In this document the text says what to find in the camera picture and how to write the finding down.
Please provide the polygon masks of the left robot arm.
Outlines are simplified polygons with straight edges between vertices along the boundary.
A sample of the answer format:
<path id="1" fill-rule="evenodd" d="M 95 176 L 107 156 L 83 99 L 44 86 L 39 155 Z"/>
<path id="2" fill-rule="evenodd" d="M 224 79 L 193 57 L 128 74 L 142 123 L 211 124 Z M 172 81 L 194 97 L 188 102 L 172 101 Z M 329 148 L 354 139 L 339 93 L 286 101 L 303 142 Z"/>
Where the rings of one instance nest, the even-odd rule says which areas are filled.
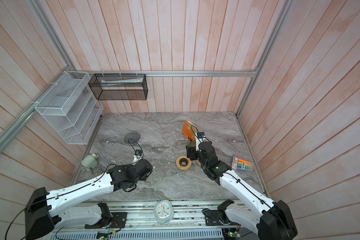
<path id="1" fill-rule="evenodd" d="M 127 165 L 110 164 L 103 174 L 80 184 L 53 191 L 46 188 L 35 190 L 24 210 L 25 238 L 36 240 L 55 228 L 68 226 L 84 225 L 86 229 L 108 227 L 113 214 L 107 204 L 99 203 L 82 212 L 70 208 L 118 190 L 131 192 L 137 182 L 146 181 L 152 171 L 151 163 L 145 159 Z"/>

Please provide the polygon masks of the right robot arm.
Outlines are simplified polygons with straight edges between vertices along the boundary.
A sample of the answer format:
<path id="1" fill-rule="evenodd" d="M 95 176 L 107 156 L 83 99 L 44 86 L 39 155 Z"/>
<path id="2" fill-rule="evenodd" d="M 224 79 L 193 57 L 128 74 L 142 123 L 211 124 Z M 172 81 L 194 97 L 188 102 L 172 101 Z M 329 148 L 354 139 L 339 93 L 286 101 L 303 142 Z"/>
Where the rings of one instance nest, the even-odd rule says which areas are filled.
<path id="1" fill-rule="evenodd" d="M 246 207 L 231 200 L 218 207 L 223 224 L 237 223 L 255 233 L 261 240 L 292 240 L 298 235 L 289 206 L 275 202 L 252 188 L 226 163 L 220 161 L 210 141 L 186 146 L 187 157 L 198 160 L 207 177 L 233 193 Z"/>

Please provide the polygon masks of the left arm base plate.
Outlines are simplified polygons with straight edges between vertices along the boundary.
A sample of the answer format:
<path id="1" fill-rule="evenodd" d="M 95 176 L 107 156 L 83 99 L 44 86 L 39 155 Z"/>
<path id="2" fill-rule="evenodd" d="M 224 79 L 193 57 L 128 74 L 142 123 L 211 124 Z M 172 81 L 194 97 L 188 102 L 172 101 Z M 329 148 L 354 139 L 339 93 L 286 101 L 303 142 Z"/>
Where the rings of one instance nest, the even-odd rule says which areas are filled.
<path id="1" fill-rule="evenodd" d="M 101 217 L 93 225 L 85 225 L 85 229 L 117 228 L 122 229 L 126 225 L 127 212 L 111 213 L 110 217 Z"/>

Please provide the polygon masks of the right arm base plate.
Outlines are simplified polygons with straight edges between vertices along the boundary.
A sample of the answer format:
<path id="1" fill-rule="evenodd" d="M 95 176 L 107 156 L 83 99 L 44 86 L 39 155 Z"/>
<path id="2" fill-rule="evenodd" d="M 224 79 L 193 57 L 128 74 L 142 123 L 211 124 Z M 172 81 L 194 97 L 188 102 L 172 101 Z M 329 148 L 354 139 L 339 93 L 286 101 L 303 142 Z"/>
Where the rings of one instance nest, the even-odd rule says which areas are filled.
<path id="1" fill-rule="evenodd" d="M 203 215 L 205 216 L 205 223 L 207 226 L 230 226 L 230 225 L 238 225 L 238 222 L 233 222 L 236 220 L 243 220 L 244 213 L 241 212 L 231 212 L 230 216 L 226 215 L 226 213 L 222 210 L 210 210 L 203 209 Z"/>

